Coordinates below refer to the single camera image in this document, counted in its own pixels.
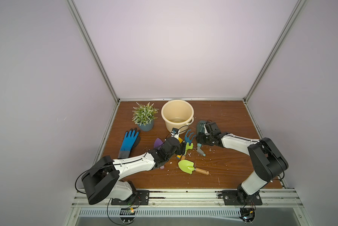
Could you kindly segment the purple trowel pink handle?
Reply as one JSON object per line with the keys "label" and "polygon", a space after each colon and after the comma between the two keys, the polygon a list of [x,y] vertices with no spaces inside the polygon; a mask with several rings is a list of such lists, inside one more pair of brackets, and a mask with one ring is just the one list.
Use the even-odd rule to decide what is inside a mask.
{"label": "purple trowel pink handle", "polygon": [[164,142],[160,138],[157,138],[154,142],[154,151],[152,153],[155,160],[155,167],[160,168],[161,170],[164,169],[165,164],[165,151],[163,145]]}

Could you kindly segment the teal spray bottle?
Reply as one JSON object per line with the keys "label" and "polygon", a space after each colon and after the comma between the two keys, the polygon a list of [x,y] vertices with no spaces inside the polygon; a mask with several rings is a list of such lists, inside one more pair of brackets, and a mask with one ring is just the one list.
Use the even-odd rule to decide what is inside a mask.
{"label": "teal spray bottle", "polygon": [[196,151],[202,156],[206,156],[205,152],[202,150],[202,145],[206,141],[206,128],[205,128],[206,121],[199,121],[196,125],[196,141],[197,141],[197,148]]}

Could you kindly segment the green trowel wooden handle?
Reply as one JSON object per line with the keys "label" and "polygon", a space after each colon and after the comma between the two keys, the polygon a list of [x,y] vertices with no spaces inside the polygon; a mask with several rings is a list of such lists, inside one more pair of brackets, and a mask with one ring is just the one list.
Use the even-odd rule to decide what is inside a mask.
{"label": "green trowel wooden handle", "polygon": [[210,174],[210,172],[207,170],[196,168],[193,162],[186,159],[179,161],[178,166],[183,172],[187,174],[192,174],[193,172],[197,172],[204,175]]}

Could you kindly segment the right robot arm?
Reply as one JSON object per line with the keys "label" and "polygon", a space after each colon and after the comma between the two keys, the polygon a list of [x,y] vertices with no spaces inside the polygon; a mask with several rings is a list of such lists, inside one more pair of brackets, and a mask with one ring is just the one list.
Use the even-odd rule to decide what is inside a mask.
{"label": "right robot arm", "polygon": [[237,188],[237,200],[241,203],[257,196],[261,188],[289,167],[274,142],[267,137],[251,139],[221,132],[217,124],[210,121],[199,121],[196,130],[196,140],[201,145],[233,149],[250,156],[254,171]]}

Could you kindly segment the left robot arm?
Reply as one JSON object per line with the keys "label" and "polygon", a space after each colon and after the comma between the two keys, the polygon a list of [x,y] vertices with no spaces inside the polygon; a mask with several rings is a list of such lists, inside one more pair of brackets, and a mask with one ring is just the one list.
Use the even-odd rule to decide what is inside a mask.
{"label": "left robot arm", "polygon": [[170,137],[159,147],[139,156],[127,159],[112,159],[110,156],[101,158],[81,177],[88,203],[95,205],[106,198],[122,202],[134,201],[138,195],[135,186],[131,181],[122,179],[160,168],[173,156],[184,154],[185,149],[185,141],[180,142],[177,138]]}

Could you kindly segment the blue gardening glove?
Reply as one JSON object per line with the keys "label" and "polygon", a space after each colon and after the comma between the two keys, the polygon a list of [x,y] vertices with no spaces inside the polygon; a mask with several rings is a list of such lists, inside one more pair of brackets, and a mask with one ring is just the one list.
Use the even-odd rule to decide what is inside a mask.
{"label": "blue gardening glove", "polygon": [[118,159],[129,158],[132,149],[135,148],[140,142],[140,132],[141,130],[137,130],[137,128],[126,131],[121,148],[119,150]]}

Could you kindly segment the cream plastic bucket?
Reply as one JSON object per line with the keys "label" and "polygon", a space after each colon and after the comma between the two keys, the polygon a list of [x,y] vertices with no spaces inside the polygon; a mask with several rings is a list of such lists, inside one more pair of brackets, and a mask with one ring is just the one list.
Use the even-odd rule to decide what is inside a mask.
{"label": "cream plastic bucket", "polygon": [[161,116],[169,132],[172,132],[173,128],[181,132],[184,130],[183,126],[189,126],[194,122],[194,108],[187,101],[171,100],[161,108]]}

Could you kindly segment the artificial green potted plant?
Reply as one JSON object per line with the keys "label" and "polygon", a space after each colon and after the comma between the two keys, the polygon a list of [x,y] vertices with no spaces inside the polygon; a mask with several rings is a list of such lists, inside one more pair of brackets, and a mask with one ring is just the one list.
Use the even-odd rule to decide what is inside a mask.
{"label": "artificial green potted plant", "polygon": [[142,130],[148,132],[153,129],[154,121],[157,119],[159,109],[154,106],[154,103],[140,104],[133,107],[132,121]]}

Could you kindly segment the aluminium front rail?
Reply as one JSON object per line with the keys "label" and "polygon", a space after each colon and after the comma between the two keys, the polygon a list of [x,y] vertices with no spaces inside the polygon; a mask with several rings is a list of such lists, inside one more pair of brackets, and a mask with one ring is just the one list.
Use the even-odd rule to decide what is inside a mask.
{"label": "aluminium front rail", "polygon": [[301,208],[302,201],[295,189],[261,189],[253,201],[237,202],[235,189],[148,189],[149,194],[136,198],[133,206],[140,207],[285,207]]}

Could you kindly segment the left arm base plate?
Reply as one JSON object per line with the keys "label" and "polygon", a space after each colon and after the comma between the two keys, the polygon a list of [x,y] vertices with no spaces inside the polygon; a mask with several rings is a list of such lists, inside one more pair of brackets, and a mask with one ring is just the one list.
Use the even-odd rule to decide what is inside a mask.
{"label": "left arm base plate", "polygon": [[121,205],[121,206],[140,206],[140,205],[148,205],[149,204],[150,191],[149,190],[138,190],[134,192],[128,199],[120,200],[120,199],[112,199],[111,205]]}

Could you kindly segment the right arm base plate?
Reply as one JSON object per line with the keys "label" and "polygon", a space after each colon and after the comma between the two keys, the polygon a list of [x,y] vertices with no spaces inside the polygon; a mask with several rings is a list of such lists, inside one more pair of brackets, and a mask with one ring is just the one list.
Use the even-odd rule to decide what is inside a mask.
{"label": "right arm base plate", "polygon": [[256,205],[263,204],[259,192],[253,195],[248,195],[242,190],[223,190],[218,194],[218,197],[223,199],[225,205]]}

